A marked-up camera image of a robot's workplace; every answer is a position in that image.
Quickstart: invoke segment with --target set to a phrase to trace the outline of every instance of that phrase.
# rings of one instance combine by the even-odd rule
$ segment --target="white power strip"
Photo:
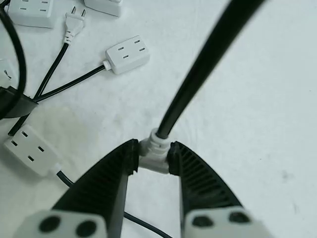
[[[135,36],[106,50],[104,66],[115,74],[139,67],[150,59],[150,52],[140,36]]]
[[[18,25],[53,28],[54,0],[11,0],[8,15]]]
[[[50,171],[57,174],[61,169],[57,152],[28,125],[8,139],[4,146],[40,176],[47,176]]]
[[[85,5],[114,16],[122,15],[123,0],[84,0]]]

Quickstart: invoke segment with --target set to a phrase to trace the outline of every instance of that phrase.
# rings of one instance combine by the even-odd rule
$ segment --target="cord strain relief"
[[[56,164],[51,168],[51,172],[56,175],[59,171],[61,171],[61,165],[60,165],[60,163],[56,163]]]
[[[70,31],[67,31],[65,34],[64,43],[67,43],[70,45],[74,37],[75,36]]]
[[[106,69],[107,71],[111,69],[111,64],[110,64],[110,62],[109,62],[108,60],[105,60],[105,61],[103,62],[103,64],[104,64],[105,69]]]

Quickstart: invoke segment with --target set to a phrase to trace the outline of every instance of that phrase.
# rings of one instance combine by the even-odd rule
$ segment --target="black cable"
[[[71,187],[74,183],[72,180],[70,180],[64,173],[63,171],[59,171],[57,174],[56,174],[60,180],[62,180],[62,182],[67,185],[68,187]]]
[[[56,59],[54,61],[54,63],[51,65],[50,69],[48,70],[47,74],[45,75],[45,78],[43,79],[43,81],[42,81],[38,91],[36,92],[34,98],[37,98],[37,97],[42,95],[46,85],[48,84],[49,80],[51,79],[54,71],[56,70],[57,66],[59,65],[64,54],[66,53],[68,46],[69,46],[69,44],[64,43],[63,47],[61,48],[58,56],[56,57]]]
[[[26,85],[26,63],[25,63],[23,48],[19,40],[19,37],[14,29],[11,19],[9,18],[9,16],[6,14],[6,12],[4,11],[2,7],[0,7],[0,20],[3,23],[13,43],[15,54],[17,56],[17,60],[19,63],[19,85],[17,88],[17,92],[12,98],[12,100],[8,102],[7,106],[4,107],[0,111],[0,119],[2,119],[5,117],[5,115],[7,115],[11,111],[12,108],[16,106],[16,104],[18,103],[20,97],[22,96],[24,92],[25,85]]]
[[[42,101],[44,99],[50,98],[50,97],[52,97],[52,96],[54,96],[54,95],[56,95],[58,93],[61,93],[62,91],[66,90],[66,89],[68,89],[68,88],[70,88],[72,86],[75,86],[76,84],[86,80],[87,78],[95,75],[96,73],[98,73],[98,72],[100,72],[100,71],[102,71],[104,69],[105,69],[105,66],[101,65],[101,66],[95,68],[94,70],[84,74],[83,76],[81,76],[81,77],[79,77],[79,78],[77,78],[77,79],[75,79],[75,80],[73,80],[73,81],[71,81],[71,82],[59,87],[59,88],[56,88],[56,89],[54,89],[54,90],[52,90],[52,91],[50,91],[48,93],[45,93],[45,94],[35,98],[34,100],[38,103],[38,102],[40,102],[40,101]]]
[[[57,176],[60,178],[60,180],[68,187],[71,187],[72,185],[74,185],[74,183],[62,172],[59,171],[57,173]],[[131,214],[124,212],[123,215],[126,219],[130,220],[131,222],[134,222],[156,234],[158,234],[159,236],[163,237],[163,238],[172,238],[170,237],[168,234],[166,234],[165,232],[161,231],[160,229],[150,225],[149,223],[146,223],[142,220],[140,220],[139,218],[136,218],[135,216],[132,216]]]
[[[4,8],[5,6],[7,6],[10,3],[11,0],[4,0],[2,3],[0,3],[0,7]]]
[[[165,113],[157,131],[159,138],[168,137],[182,112],[263,1],[232,0],[229,3]]]
[[[64,43],[63,47],[61,48],[58,56],[56,57],[54,63],[51,65],[50,69],[48,70],[45,78],[43,79],[39,89],[37,90],[37,92],[35,93],[34,98],[37,98],[39,96],[41,96],[41,94],[43,93],[46,85],[48,84],[51,76],[53,75],[54,71],[56,70],[58,64],[60,63],[61,59],[63,58],[67,48],[68,48],[68,44]],[[26,121],[26,119],[28,118],[30,114],[25,115],[23,117],[21,117],[16,124],[14,124],[14,126],[12,127],[12,129],[9,131],[8,135],[9,136],[14,136],[16,134],[16,132],[21,128],[21,126],[23,125],[23,123]]]
[[[166,234],[165,232],[161,231],[160,229],[150,225],[149,223],[146,223],[142,220],[140,220],[139,218],[136,218],[134,216],[132,216],[131,214],[127,213],[127,212],[124,212],[124,217],[128,220],[130,220],[131,222],[134,222],[146,229],[149,229],[150,231],[158,234],[159,236],[163,237],[163,238],[172,238],[170,237],[168,234]]]

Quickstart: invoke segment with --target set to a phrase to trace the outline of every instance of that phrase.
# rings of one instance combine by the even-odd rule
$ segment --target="two-prong plug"
[[[81,16],[75,15],[75,13],[76,7],[74,7],[71,12],[66,13],[66,34],[64,42],[69,45],[74,37],[85,27],[86,10],[83,10]]]

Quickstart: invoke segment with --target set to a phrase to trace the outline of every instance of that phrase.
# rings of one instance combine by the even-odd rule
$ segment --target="white tabletop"
[[[46,91],[101,65],[109,47],[141,35],[148,64],[122,75],[100,72],[43,101],[27,120],[63,156],[78,179],[96,161],[157,127],[204,40],[228,1],[126,0],[117,18],[87,9]],[[81,0],[55,1],[54,29],[16,26],[33,96],[64,36],[64,15]],[[271,0],[247,24],[171,137],[215,169],[244,206],[277,238],[316,238],[317,2]],[[0,28],[0,58],[15,61]],[[0,121],[0,143],[16,119]],[[66,191],[58,178],[40,179],[0,149],[0,237],[50,209]],[[180,237],[178,178],[143,169],[129,179],[126,211]],[[157,238],[124,221],[123,238]]]

